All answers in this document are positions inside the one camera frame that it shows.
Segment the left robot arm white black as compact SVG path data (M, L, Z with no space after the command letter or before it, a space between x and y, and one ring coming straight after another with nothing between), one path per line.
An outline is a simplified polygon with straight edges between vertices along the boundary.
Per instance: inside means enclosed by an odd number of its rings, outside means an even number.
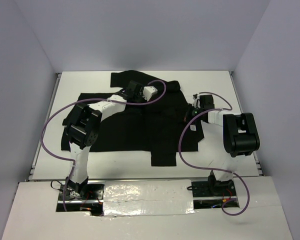
M142 86L131 81L127 88L112 94L93 107L81 102L72 109L65 134L69 140L70 157L75 163L66 178L70 194L76 199L83 199L88 194L88 157L91 146L96 142L101 122L121 113L126 103L144 103L158 93L153 86Z

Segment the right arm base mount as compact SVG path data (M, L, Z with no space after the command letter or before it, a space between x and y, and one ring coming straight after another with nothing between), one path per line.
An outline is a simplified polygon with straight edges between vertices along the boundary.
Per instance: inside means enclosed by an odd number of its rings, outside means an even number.
M192 192L194 198L222 197L225 199L226 197L231 198L236 194L234 181L232 179L226 181L217 180L213 170L210 171L207 180L192 181L191 185L186 189Z

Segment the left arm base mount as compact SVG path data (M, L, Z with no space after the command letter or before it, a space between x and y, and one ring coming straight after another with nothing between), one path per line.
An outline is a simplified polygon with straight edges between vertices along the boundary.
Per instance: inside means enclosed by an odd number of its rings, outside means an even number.
M83 188L83 193L68 187L65 196L63 182L52 180L50 187L58 191L56 212L90 212L93 216L103 215L104 184L88 183Z

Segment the black long sleeve shirt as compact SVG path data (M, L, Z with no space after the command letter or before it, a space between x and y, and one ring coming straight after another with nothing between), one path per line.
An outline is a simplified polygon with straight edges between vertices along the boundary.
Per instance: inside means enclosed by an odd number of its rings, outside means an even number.
M186 115L191 104L177 80L162 84L157 77L136 70L111 73L110 87L125 88L130 81L144 86L151 83L164 96L150 105L128 105L123 112L104 120L90 151L148 151L151 166L175 167L179 139L188 123Z

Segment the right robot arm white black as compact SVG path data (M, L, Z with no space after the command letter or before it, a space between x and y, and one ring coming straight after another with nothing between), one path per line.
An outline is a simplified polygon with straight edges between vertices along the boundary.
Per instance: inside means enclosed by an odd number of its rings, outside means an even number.
M213 124L222 129L223 147L227 155L218 158L220 163L217 167L201 167L202 170L210 170L210 174L214 177L207 183L208 192L214 196L224 191L224 182L232 180L238 166L260 148L254 115L250 112L232 113L232 110L232 105L216 93L194 94L193 103L185 115L186 126L178 142L178 152L181 155L184 135L197 121Z

